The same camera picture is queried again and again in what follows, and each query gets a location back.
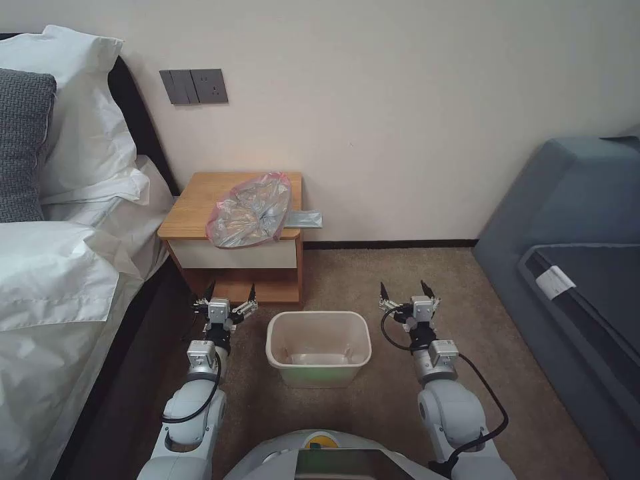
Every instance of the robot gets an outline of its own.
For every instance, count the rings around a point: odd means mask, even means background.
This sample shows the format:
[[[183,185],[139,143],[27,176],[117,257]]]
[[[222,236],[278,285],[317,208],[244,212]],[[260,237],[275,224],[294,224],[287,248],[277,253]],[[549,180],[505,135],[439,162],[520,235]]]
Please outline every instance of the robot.
[[[427,430],[436,460],[428,468],[380,443],[337,431],[303,430],[256,446],[227,474],[225,480],[383,479],[383,480],[515,480],[500,458],[493,438],[506,428],[508,416],[473,363],[452,340],[438,340],[433,315],[440,304],[421,281],[423,295],[409,303],[389,300],[381,283],[379,306],[384,310],[381,329],[395,347],[413,356],[418,382],[419,418]],[[209,480],[213,448],[226,409],[226,395],[218,385],[227,371],[229,339],[236,326],[256,311],[255,287],[242,305],[232,309],[228,299],[204,298],[193,304],[206,314],[205,340],[194,340],[187,350],[186,382],[168,400],[162,429],[151,458],[138,480]],[[388,336],[389,317],[401,323],[411,338],[404,346]],[[478,398],[456,381],[457,359],[468,362],[503,414],[503,422],[489,432]]]

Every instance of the white pillow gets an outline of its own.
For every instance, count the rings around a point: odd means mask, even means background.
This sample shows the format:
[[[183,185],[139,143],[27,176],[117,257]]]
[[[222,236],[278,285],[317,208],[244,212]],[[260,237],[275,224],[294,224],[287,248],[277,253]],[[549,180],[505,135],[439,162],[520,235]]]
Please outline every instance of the white pillow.
[[[138,199],[135,144],[109,92],[107,75],[122,41],[48,25],[42,34],[0,41],[0,67],[50,73],[58,90],[49,138],[53,149],[40,176],[41,203]]]

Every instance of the white tag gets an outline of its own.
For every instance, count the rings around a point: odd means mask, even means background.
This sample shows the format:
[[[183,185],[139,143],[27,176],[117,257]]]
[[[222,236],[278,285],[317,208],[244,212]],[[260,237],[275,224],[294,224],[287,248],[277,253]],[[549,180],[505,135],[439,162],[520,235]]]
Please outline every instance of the white tag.
[[[562,292],[575,287],[575,283],[557,265],[552,265],[536,278],[535,282],[549,300],[553,300]]]

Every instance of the gray sofa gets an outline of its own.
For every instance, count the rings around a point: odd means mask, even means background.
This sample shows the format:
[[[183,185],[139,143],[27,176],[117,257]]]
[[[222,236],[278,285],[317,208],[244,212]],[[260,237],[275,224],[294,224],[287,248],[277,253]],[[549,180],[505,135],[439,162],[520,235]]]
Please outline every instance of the gray sofa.
[[[474,255],[612,479],[640,473],[640,142],[546,142]]]

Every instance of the white duvet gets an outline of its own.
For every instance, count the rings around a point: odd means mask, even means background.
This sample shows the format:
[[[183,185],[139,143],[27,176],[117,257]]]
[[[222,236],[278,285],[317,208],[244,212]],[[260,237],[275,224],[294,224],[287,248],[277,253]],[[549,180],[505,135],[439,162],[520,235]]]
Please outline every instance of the white duvet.
[[[0,224],[1,478],[50,477],[142,282],[100,230]]]

